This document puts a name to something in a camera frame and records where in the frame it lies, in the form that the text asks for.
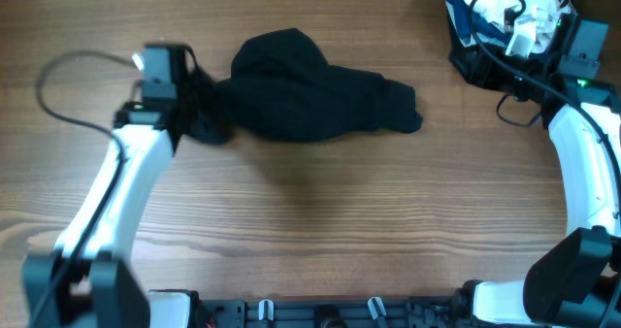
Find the black t-shirt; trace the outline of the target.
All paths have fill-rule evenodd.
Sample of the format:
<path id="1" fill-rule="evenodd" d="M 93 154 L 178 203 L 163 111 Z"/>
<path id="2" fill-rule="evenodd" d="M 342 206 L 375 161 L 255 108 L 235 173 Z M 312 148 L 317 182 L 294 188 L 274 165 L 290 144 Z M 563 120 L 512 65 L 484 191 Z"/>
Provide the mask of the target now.
<path id="1" fill-rule="evenodd" d="M 297 28 L 244 42 L 230 77 L 216 88 L 228 141 L 236 126 L 269 140 L 310 143 L 350 132 L 409 134 L 423 122 L 412 86 L 329 63 Z"/>

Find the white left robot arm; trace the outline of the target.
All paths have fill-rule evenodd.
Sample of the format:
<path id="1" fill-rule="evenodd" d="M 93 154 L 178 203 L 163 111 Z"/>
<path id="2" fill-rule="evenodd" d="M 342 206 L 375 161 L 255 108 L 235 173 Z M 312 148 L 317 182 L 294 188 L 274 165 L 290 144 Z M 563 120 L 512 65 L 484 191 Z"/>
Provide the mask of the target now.
<path id="1" fill-rule="evenodd" d="M 62 115 L 44 98 L 54 69 L 70 60 L 100 58 L 143 76 L 114 114 L 113 126 Z M 129 262 L 148 197 L 184 135 L 222 144 L 221 118 L 207 107 L 214 81 L 183 43 L 148 43 L 124 58 L 99 50 L 56 56 L 35 81 L 35 98 L 48 115 L 110 139 L 102 166 L 82 206 L 48 255 L 30 254 L 22 282 L 31 327 L 214 327 L 197 292 L 144 291 Z"/>

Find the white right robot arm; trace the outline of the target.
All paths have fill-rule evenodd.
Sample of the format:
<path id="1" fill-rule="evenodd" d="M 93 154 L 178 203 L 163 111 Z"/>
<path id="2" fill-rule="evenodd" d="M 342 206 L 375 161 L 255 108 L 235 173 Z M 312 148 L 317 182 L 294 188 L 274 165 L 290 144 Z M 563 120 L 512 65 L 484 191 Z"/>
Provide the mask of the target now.
<path id="1" fill-rule="evenodd" d="M 473 281 L 456 314 L 485 325 L 617 327 L 620 324 L 620 101 L 596 81 L 607 24 L 561 15 L 542 58 L 507 56 L 473 36 L 451 61 L 477 86 L 540 106 L 535 119 L 558 154 L 565 238 L 509 282 Z"/>

